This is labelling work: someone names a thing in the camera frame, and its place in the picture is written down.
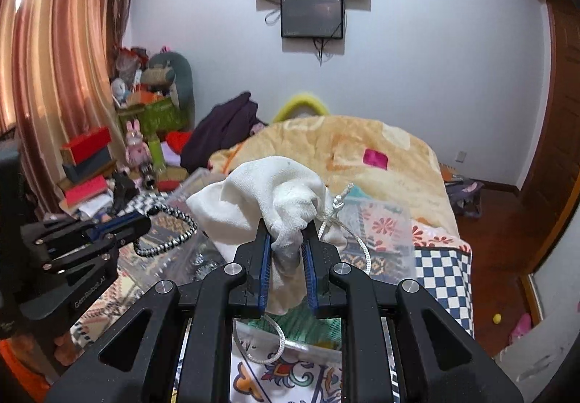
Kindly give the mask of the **green storage basket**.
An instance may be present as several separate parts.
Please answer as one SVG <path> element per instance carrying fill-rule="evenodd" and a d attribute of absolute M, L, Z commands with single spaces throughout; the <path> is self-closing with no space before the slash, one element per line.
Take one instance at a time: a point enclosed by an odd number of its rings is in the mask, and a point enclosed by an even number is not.
<path fill-rule="evenodd" d="M 154 136 L 158 131 L 171 132 L 189 126 L 189 112 L 174 105 L 170 98 L 162 98 L 147 104 L 135 104 L 117 111 L 122 133 L 126 134 L 126 123 L 140 122 L 140 131 L 145 137 Z"/>

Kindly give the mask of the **green knitted cloth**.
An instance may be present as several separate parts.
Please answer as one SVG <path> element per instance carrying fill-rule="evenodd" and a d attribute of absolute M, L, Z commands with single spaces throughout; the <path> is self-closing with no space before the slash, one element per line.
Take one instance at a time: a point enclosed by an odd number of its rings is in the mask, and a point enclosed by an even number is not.
<path fill-rule="evenodd" d="M 305 301 L 286 314 L 281 316 L 268 314 L 268 317 L 280 326 L 285 336 L 291 341 L 332 350 L 341 348 L 340 318 L 319 320 L 312 314 Z"/>

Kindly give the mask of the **orange fleece blanket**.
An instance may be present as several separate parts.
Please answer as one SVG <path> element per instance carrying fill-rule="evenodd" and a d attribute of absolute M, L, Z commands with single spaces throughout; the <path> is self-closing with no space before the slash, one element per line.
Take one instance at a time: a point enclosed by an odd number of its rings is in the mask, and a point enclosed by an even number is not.
<path fill-rule="evenodd" d="M 307 166 L 334 194 L 352 183 L 373 199 L 407 207 L 414 220 L 459 235 L 434 150 L 401 128 L 343 115 L 295 118 L 213 153 L 208 165 L 229 174 L 271 155 Z"/>

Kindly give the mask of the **purple bag on floor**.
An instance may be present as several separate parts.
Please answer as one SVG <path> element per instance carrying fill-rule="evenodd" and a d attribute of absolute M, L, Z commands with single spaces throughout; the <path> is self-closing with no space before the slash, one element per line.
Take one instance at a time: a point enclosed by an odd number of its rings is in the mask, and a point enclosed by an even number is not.
<path fill-rule="evenodd" d="M 458 216 L 480 218 L 482 216 L 482 182 L 460 178 L 445 184 L 445 191 L 453 212 Z"/>

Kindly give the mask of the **pink rabbit plush toy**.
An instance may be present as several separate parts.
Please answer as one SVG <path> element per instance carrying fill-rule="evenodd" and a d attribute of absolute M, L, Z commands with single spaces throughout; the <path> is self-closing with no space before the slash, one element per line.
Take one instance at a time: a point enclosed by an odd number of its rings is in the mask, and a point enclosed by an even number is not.
<path fill-rule="evenodd" d="M 152 155 L 142 135 L 138 119 L 126 122 L 125 158 L 130 169 L 140 169 L 143 165 L 152 166 Z"/>

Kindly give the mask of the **dark purple garment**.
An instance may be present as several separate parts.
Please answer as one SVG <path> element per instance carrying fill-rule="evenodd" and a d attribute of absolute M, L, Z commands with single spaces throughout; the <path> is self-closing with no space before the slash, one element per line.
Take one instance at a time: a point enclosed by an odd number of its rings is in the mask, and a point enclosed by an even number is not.
<path fill-rule="evenodd" d="M 189 173 L 208 166 L 213 153 L 229 149 L 251 136 L 258 119 L 258 104 L 244 91 L 236 98 L 215 105 L 194 129 L 180 154 L 180 166 Z"/>

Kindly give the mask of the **white drawstring pouch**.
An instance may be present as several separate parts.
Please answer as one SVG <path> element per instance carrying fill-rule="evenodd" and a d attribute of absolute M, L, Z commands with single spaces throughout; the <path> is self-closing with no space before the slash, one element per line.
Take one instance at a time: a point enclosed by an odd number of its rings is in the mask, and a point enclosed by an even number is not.
<path fill-rule="evenodd" d="M 303 231 L 329 216 L 332 201 L 316 172 L 293 159 L 269 156 L 239 165 L 224 180 L 190 196 L 187 207 L 228 263 L 265 223 L 272 240 L 266 310 L 281 316 L 306 296 Z"/>

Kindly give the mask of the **striped orange curtain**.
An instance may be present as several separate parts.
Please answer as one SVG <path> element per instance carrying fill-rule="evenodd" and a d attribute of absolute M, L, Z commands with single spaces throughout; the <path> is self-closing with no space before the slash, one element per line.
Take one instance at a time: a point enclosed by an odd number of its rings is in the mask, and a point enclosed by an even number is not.
<path fill-rule="evenodd" d="M 1 125 L 15 125 L 36 213 L 59 209 L 62 145 L 106 127 L 124 152 L 110 80 L 131 0 L 1 0 Z"/>

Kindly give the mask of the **red box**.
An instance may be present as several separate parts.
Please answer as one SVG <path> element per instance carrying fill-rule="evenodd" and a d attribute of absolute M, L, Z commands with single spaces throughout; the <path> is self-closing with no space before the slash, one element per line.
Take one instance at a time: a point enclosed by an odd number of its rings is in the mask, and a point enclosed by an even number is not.
<path fill-rule="evenodd" d="M 91 129 L 62 145 L 62 161 L 64 164 L 79 165 L 106 148 L 110 142 L 111 135 L 106 126 Z"/>

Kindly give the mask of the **patterned bed cover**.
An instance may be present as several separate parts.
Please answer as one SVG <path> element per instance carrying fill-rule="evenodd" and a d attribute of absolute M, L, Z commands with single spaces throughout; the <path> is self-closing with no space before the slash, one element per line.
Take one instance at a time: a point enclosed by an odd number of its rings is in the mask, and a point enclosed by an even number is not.
<path fill-rule="evenodd" d="M 50 402 L 228 402 L 234 327 L 265 313 L 271 240 L 265 226 L 204 280 L 157 282 L 84 352 Z M 483 352 L 413 279 L 374 280 L 308 227 L 302 263 L 315 317 L 341 322 L 345 402 L 476 402 Z"/>

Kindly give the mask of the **grey plush toy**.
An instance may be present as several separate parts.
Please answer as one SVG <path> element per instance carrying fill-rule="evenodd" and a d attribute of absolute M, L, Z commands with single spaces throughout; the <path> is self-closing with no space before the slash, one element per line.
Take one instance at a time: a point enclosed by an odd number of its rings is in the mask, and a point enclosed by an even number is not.
<path fill-rule="evenodd" d="M 164 51 L 148 59 L 142 70 L 140 83 L 148 91 L 168 96 L 173 105 L 187 115 L 188 123 L 195 122 L 193 72 L 189 61 L 175 51 Z"/>

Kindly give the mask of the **clear plastic storage bin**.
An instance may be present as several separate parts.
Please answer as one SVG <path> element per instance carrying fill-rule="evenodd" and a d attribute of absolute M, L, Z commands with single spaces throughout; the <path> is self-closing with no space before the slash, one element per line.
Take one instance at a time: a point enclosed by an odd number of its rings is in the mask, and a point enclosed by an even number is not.
<path fill-rule="evenodd" d="M 333 196 L 311 169 L 268 157 L 245 163 L 230 176 L 198 169 L 168 196 L 141 192 L 121 213 L 147 213 L 171 206 L 198 227 L 192 238 L 165 253 L 177 266 L 207 244 L 204 260 L 231 263 L 239 247 L 254 240 L 258 226 L 271 236 L 270 292 L 278 313 L 304 293 L 301 245 L 306 229 L 347 255 L 347 263 L 376 280 L 398 284 L 416 275 L 411 220 L 405 209 L 352 188 L 334 213 Z"/>

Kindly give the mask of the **small wall monitor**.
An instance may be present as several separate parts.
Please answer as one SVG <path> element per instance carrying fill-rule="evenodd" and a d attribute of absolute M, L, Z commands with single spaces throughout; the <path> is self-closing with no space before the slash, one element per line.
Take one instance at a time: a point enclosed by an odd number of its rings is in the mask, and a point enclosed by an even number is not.
<path fill-rule="evenodd" d="M 281 0 L 280 31 L 284 38 L 344 37 L 343 0 Z"/>

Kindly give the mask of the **brown wooden door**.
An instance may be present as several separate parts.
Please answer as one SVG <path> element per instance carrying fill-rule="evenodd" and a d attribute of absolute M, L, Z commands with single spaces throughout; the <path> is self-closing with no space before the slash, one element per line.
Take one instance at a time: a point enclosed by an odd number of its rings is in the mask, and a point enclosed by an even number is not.
<path fill-rule="evenodd" d="M 546 1 L 551 37 L 548 100 L 521 194 L 539 229 L 527 273 L 551 253 L 579 202 L 579 9 L 572 0 Z"/>

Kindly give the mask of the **yellow round cushion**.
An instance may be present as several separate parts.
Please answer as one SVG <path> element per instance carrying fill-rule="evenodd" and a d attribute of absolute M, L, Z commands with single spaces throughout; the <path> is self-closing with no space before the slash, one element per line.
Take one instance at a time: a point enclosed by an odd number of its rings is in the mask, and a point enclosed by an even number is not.
<path fill-rule="evenodd" d="M 308 92 L 293 95 L 273 117 L 273 123 L 279 123 L 293 118 L 296 114 L 308 113 L 310 116 L 326 116 L 329 110 L 316 96 Z"/>

